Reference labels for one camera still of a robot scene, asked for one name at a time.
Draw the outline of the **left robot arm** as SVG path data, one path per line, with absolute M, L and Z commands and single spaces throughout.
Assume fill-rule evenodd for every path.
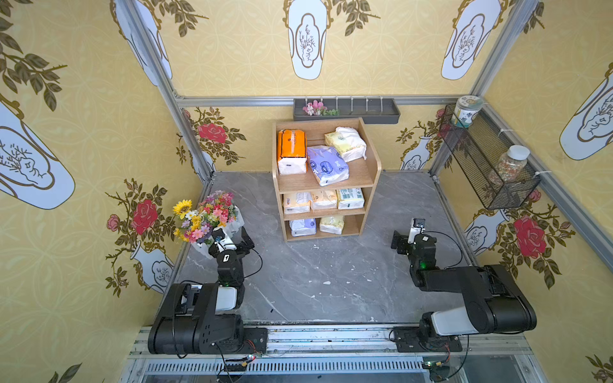
M 255 249 L 244 228 L 230 236 L 220 229 L 212 233 L 208 248 L 217 264 L 217 281 L 185 280 L 168 288 L 148 334 L 150 354 L 262 354 L 268 331 L 246 328 L 236 313 L 245 294 L 243 259 Z

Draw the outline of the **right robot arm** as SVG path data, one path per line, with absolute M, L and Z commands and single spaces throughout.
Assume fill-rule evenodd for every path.
M 404 236 L 395 231 L 390 247 L 410 260 L 415 287 L 461 295 L 463 305 L 427 312 L 417 327 L 395 327 L 390 339 L 398 352 L 460 352 L 462 336 L 521 334 L 536 328 L 536 311 L 503 266 L 441 269 L 436 244 L 437 239 L 424 232 Z

